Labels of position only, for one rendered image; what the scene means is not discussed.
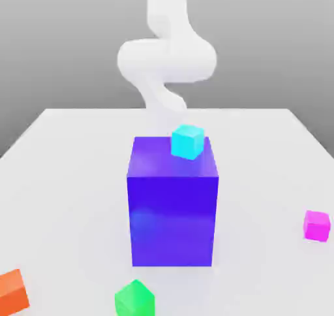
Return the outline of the small cyan cube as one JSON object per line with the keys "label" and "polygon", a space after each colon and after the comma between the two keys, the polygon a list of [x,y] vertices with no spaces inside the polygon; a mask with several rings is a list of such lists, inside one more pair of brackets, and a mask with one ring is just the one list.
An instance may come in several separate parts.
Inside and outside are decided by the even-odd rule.
{"label": "small cyan cube", "polygon": [[194,125],[180,125],[172,133],[173,156],[195,160],[204,150],[204,129]]}

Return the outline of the small green cube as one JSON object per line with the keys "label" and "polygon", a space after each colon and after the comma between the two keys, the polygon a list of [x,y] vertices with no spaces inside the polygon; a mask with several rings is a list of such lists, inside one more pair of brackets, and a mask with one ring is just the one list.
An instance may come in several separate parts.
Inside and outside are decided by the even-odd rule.
{"label": "small green cube", "polygon": [[155,295],[135,279],[115,294],[117,316],[155,316]]}

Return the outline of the small magenta cube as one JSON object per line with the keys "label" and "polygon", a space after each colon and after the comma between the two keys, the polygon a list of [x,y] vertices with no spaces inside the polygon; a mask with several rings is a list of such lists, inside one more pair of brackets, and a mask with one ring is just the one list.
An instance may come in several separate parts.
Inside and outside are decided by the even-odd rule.
{"label": "small magenta cube", "polygon": [[318,242],[327,242],[330,229],[331,222],[328,213],[306,211],[303,222],[304,238]]}

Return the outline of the small orange cube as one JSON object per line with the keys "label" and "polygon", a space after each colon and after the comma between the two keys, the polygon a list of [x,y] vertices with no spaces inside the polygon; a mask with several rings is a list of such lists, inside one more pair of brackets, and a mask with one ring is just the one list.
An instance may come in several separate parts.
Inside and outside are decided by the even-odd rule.
{"label": "small orange cube", "polygon": [[0,316],[10,316],[30,306],[19,269],[0,275]]}

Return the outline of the large purple box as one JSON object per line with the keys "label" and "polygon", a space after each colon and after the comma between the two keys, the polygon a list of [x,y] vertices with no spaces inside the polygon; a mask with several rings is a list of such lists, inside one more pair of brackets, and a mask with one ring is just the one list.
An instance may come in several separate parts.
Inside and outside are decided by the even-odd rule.
{"label": "large purple box", "polygon": [[211,266],[219,174],[211,143],[195,160],[168,137],[137,136],[127,172],[133,266]]}

